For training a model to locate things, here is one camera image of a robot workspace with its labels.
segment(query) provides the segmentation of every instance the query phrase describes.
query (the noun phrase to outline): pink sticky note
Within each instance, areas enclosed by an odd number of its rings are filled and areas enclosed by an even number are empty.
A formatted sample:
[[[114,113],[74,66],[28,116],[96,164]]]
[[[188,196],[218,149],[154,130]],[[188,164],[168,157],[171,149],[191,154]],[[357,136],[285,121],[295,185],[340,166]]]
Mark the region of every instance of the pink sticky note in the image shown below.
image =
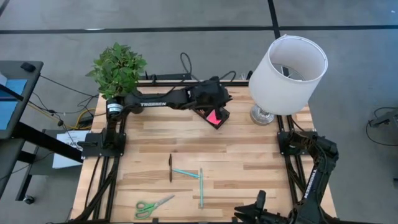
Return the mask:
[[[215,111],[215,110],[213,110],[213,111],[209,114],[209,116],[207,116],[206,119],[207,119],[209,122],[213,123],[213,124],[219,124],[219,123],[221,122],[221,120],[218,120],[218,119],[216,118],[216,111]]]

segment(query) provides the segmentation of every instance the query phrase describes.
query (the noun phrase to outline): scissor blade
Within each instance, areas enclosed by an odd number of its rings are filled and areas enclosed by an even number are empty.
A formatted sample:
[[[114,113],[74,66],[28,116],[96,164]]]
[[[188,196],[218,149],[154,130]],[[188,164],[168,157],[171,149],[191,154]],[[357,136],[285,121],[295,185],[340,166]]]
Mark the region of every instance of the scissor blade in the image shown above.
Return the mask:
[[[167,202],[168,200],[170,200],[174,196],[175,195],[170,195],[170,196],[167,196],[166,198],[163,198],[162,200],[156,202],[155,207],[159,207],[160,205],[162,205],[163,203]]]

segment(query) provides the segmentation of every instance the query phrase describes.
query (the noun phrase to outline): yellow cable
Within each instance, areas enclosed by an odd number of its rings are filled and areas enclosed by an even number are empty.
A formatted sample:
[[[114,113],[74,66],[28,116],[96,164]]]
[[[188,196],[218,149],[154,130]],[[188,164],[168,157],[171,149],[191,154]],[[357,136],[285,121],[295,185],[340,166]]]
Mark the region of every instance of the yellow cable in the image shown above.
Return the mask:
[[[49,114],[47,114],[47,113],[44,113],[44,111],[40,110],[40,109],[37,108],[35,105],[32,105],[32,104],[28,103],[28,106],[30,106],[31,108],[33,108],[33,109],[37,110],[38,112],[44,114],[46,117],[48,117],[48,118],[50,118],[50,119],[53,119],[54,121],[56,121],[56,122],[58,123],[59,120],[58,120],[57,118],[54,118],[53,116],[51,116],[51,115],[49,115]],[[88,109],[88,110],[84,110],[83,112],[81,112],[80,115],[79,115],[79,117],[78,117],[78,119],[77,119],[77,121],[76,121],[75,126],[72,127],[72,126],[69,126],[69,125],[67,125],[67,124],[65,124],[65,126],[68,127],[68,128],[70,128],[70,129],[79,129],[79,130],[90,129],[91,126],[89,126],[89,127],[84,127],[84,128],[79,128],[79,127],[78,127],[79,121],[80,121],[81,117],[82,117],[85,113],[87,113],[87,112],[89,112],[89,111],[95,111],[95,109],[94,109],[94,108],[90,108],[90,109]]]

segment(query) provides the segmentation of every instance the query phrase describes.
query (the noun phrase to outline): teal pen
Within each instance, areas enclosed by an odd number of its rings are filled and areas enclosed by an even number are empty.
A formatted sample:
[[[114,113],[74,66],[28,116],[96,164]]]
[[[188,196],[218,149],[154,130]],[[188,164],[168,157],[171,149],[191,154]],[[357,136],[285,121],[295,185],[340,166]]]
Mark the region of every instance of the teal pen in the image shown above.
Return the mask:
[[[203,208],[203,171],[200,168],[200,208]]]
[[[183,171],[183,170],[173,169],[173,171],[174,171],[174,172],[179,172],[180,174],[189,175],[189,176],[194,177],[194,178],[199,178],[199,175],[191,174],[190,172],[185,172],[185,171]]]

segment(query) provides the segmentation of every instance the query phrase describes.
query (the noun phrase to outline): glass lamp base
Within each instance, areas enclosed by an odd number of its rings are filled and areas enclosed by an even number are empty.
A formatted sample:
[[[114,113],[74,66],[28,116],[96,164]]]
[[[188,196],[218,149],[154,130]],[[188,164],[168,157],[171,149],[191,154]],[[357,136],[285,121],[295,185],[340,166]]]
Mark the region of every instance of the glass lamp base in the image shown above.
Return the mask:
[[[258,105],[254,105],[250,111],[250,118],[256,125],[267,125],[274,120],[275,115],[262,110]]]

